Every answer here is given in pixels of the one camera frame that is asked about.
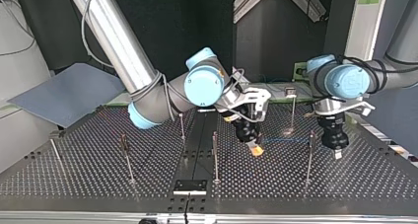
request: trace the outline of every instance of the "optical breadboard table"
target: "optical breadboard table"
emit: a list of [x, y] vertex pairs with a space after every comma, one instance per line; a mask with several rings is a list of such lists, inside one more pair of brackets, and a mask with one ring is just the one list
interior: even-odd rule
[[[187, 112], [183, 140], [179, 117], [139, 130], [126, 107], [99, 108], [55, 137], [56, 151], [47, 142], [0, 174], [0, 220], [56, 219], [58, 214], [75, 220], [98, 213], [104, 219], [135, 214], [238, 222], [289, 215], [354, 215], [360, 220], [418, 216], [418, 170], [413, 165], [361, 125], [348, 122], [344, 129], [351, 145], [335, 160], [320, 145], [315, 118], [304, 116], [311, 111], [297, 105], [294, 133], [284, 135], [291, 107], [270, 105], [261, 124], [265, 151], [253, 157], [215, 112]], [[307, 178], [312, 130], [318, 137]], [[218, 184], [213, 183], [214, 131]], [[121, 134], [127, 136], [135, 183], [119, 146]], [[183, 182], [203, 184], [203, 194], [174, 195]]]

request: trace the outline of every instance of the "yellow object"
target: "yellow object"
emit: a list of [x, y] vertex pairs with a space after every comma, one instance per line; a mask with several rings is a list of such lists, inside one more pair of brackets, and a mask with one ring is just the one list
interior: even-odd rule
[[264, 152], [264, 150], [260, 146], [250, 148], [250, 150], [251, 150], [252, 156], [254, 157], [261, 156]]
[[237, 115], [237, 114], [233, 114], [233, 115], [231, 115], [231, 116], [228, 116], [228, 117], [224, 117], [224, 121], [225, 122], [231, 122], [231, 121], [233, 121], [233, 120], [236, 120], [237, 118], [239, 118], [240, 116], [239, 115]]

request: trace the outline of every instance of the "white wall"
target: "white wall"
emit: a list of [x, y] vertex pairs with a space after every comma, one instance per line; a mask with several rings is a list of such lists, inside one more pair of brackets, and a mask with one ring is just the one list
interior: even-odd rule
[[371, 60], [381, 24], [384, 3], [359, 4], [356, 0], [345, 55]]
[[[25, 48], [32, 42], [7, 15], [2, 5], [4, 3], [0, 4], [0, 54]], [[8, 6], [25, 26], [22, 11], [14, 5]], [[0, 56], [0, 172], [46, 142], [49, 133], [57, 128], [7, 103], [7, 100], [49, 77], [46, 63], [36, 44], [25, 52]]]

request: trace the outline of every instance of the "ur robot arm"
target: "ur robot arm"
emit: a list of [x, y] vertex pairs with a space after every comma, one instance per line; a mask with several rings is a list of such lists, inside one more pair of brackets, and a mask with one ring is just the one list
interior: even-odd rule
[[418, 0], [411, 0], [383, 60], [323, 55], [308, 61], [308, 76], [322, 144], [341, 157], [349, 145], [343, 131], [344, 112], [356, 109], [367, 116], [373, 106], [364, 94], [414, 87], [418, 84]]
[[141, 129], [162, 124], [195, 106], [215, 106], [236, 128], [239, 141], [254, 156], [261, 155], [259, 125], [267, 111], [268, 91], [242, 90], [217, 56], [204, 48], [186, 61], [189, 72], [166, 81], [133, 34], [115, 0], [73, 0], [89, 24], [121, 81], [132, 97], [132, 122]]

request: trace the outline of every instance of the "blue joint cap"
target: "blue joint cap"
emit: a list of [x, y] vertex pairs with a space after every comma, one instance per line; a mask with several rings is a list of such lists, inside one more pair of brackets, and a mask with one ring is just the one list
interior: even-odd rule
[[314, 69], [317, 69], [318, 67], [334, 59], [335, 59], [335, 56], [332, 54], [321, 55], [313, 59], [310, 59], [308, 60], [307, 72], [309, 73], [313, 71]]
[[369, 74], [352, 64], [342, 64], [325, 76], [326, 91], [337, 98], [355, 99], [363, 96], [370, 86]]
[[217, 68], [201, 65], [188, 73], [184, 80], [184, 91], [193, 104], [209, 107], [221, 98], [224, 84], [224, 77]]
[[204, 47], [199, 52], [195, 53], [193, 56], [187, 59], [185, 61], [185, 65], [187, 66], [188, 70], [191, 70], [196, 64], [210, 57], [216, 57], [216, 54], [212, 51], [211, 48]]
[[160, 125], [160, 123], [154, 123], [142, 116], [142, 114], [136, 110], [133, 102], [129, 104], [128, 112], [133, 124], [135, 124], [135, 126], [137, 126], [138, 128], [148, 129], [154, 127], [155, 125]]

